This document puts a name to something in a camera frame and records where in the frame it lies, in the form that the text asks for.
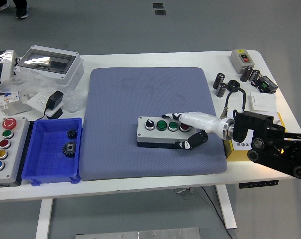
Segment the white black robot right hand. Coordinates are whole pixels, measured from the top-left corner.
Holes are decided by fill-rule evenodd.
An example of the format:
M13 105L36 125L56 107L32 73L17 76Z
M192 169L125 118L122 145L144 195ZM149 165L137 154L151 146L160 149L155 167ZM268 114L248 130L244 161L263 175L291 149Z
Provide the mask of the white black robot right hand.
M208 140L208 134L215 133L219 138L227 139L227 119L220 119L216 116L202 112L172 113L162 115L162 118L177 120L183 124L200 129L185 141L177 141L174 144L175 149L193 149Z

